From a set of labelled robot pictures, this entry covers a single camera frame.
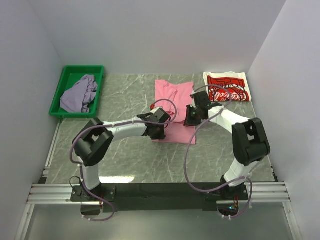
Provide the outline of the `pink t-shirt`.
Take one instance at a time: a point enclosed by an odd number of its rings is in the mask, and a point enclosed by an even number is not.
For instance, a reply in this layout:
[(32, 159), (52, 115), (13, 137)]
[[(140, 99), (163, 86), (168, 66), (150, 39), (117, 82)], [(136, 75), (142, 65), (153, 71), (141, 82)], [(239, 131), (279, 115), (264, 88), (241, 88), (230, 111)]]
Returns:
[(194, 126), (184, 126), (187, 114), (187, 106), (191, 105), (191, 94), (194, 90), (193, 82), (172, 84), (163, 79), (155, 81), (155, 100), (162, 100), (155, 104), (156, 107), (162, 107), (174, 121), (164, 130), (165, 139), (157, 140), (158, 143), (170, 144), (196, 144), (194, 138), (190, 138), (195, 133)]

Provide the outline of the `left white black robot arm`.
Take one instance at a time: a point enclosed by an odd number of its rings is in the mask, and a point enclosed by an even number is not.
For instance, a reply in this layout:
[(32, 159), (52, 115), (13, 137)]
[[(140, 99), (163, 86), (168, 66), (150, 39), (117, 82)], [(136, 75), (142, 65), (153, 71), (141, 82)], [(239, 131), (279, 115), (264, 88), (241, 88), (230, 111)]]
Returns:
[(172, 117), (161, 107), (140, 114), (132, 119), (102, 122), (99, 118), (90, 120), (72, 142), (70, 160), (80, 169), (79, 184), (82, 194), (88, 201), (105, 197), (105, 189), (99, 178), (99, 163), (105, 157), (110, 145), (131, 137), (150, 137), (151, 140), (166, 138), (165, 126)]

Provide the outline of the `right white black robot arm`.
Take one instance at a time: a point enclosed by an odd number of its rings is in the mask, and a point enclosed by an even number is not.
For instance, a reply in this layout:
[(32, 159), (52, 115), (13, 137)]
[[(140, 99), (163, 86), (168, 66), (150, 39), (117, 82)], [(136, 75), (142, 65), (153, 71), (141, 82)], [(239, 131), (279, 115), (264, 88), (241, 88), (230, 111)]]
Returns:
[(187, 184), (200, 193), (219, 191), (222, 198), (230, 200), (250, 178), (251, 171), (271, 152), (271, 147), (259, 118), (248, 118), (227, 109), (226, 105), (212, 103), (206, 91), (192, 92), (192, 103), (186, 107), (184, 125), (203, 127), (211, 122), (219, 125), (232, 135), (234, 160), (228, 171), (221, 177), (219, 186), (212, 189), (195, 187), (187, 174), (187, 155), (183, 160), (183, 171)]

